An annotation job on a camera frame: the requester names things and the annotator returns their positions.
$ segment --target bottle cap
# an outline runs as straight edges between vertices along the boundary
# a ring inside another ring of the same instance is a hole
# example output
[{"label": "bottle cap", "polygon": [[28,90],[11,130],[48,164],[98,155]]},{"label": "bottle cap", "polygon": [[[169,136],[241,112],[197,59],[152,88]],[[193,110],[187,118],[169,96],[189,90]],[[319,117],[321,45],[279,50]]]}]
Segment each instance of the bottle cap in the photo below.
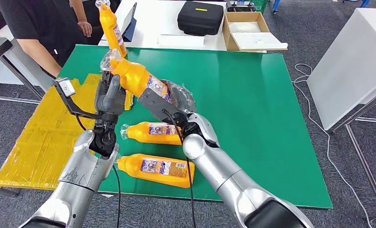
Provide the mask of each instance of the bottle cap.
[{"label": "bottle cap", "polygon": [[117,49],[107,51],[100,62],[100,69],[113,71],[117,67],[117,63],[121,60],[121,54]]},{"label": "bottle cap", "polygon": [[120,134],[121,134],[121,138],[122,139],[128,139],[128,127],[129,125],[127,125],[126,123],[124,123],[122,126],[121,126],[121,131],[120,131]]},{"label": "bottle cap", "polygon": [[96,7],[99,8],[99,10],[106,10],[110,7],[110,0],[97,0]]},{"label": "bottle cap", "polygon": [[121,158],[119,158],[117,160],[117,164],[118,164],[118,169],[121,170],[121,171],[125,171],[125,164],[126,164],[126,160],[129,156],[122,156]]}]

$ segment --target green tabletop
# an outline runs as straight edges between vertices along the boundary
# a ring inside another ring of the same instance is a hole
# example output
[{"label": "green tabletop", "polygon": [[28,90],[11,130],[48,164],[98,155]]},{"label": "green tabletop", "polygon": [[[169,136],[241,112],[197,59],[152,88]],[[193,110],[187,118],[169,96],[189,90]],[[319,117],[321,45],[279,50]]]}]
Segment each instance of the green tabletop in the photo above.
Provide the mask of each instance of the green tabletop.
[{"label": "green tabletop", "polygon": [[[100,73],[108,47],[76,46],[60,77]],[[295,205],[332,208],[283,56],[247,52],[128,48],[127,59],[146,66],[159,79],[184,85],[197,112],[213,125],[221,147],[258,184]],[[122,124],[158,122],[134,101],[115,128],[119,156],[144,153],[184,159],[180,146],[122,140]],[[118,171],[126,194],[189,198],[189,189],[140,180]],[[114,172],[99,191],[118,192]],[[194,198],[221,200],[195,170]]]}]

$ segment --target open cardboard box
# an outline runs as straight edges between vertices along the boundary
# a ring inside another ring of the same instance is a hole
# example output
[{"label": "open cardboard box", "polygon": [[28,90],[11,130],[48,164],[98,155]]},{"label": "open cardboard box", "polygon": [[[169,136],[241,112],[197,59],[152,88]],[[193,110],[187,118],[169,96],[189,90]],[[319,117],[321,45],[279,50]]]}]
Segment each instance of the open cardboard box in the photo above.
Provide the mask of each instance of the open cardboard box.
[{"label": "open cardboard box", "polygon": [[[256,22],[256,32],[232,32],[232,22]],[[274,37],[260,12],[226,12],[223,21],[223,36],[228,51],[287,50],[287,43]]]}]

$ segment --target black carrying case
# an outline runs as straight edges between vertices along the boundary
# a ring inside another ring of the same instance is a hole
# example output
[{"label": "black carrying case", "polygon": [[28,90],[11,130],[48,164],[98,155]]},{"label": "black carrying case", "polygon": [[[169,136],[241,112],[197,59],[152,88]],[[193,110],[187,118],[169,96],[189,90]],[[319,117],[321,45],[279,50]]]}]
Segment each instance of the black carrying case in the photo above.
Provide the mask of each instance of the black carrying case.
[{"label": "black carrying case", "polygon": [[223,6],[187,1],[178,14],[178,28],[188,35],[216,35],[223,15]]}]

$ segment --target plastic bottle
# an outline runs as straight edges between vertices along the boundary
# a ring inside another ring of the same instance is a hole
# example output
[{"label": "plastic bottle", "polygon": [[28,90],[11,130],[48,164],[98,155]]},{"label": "plastic bottle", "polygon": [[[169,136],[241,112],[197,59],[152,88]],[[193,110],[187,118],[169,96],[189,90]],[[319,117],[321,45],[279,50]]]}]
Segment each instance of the plastic bottle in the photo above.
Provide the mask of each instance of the plastic bottle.
[{"label": "plastic bottle", "polygon": [[135,139],[141,143],[181,145],[175,126],[167,123],[141,122],[133,126],[124,124],[121,127],[121,137]]},{"label": "plastic bottle", "polygon": [[[122,156],[117,160],[117,164],[119,170],[132,177],[189,188],[188,166],[184,160],[137,153],[131,156]],[[194,163],[189,162],[189,168],[193,180]]]},{"label": "plastic bottle", "polygon": [[121,58],[118,50],[112,49],[103,57],[100,68],[120,76],[120,84],[136,97],[140,97],[146,88],[170,102],[170,91],[166,84],[146,70],[146,67]]},{"label": "plastic bottle", "polygon": [[120,28],[117,25],[117,17],[110,9],[110,0],[97,0],[96,7],[100,12],[100,23],[107,38],[108,46],[110,49],[117,49],[122,57],[125,57],[127,50]]}]

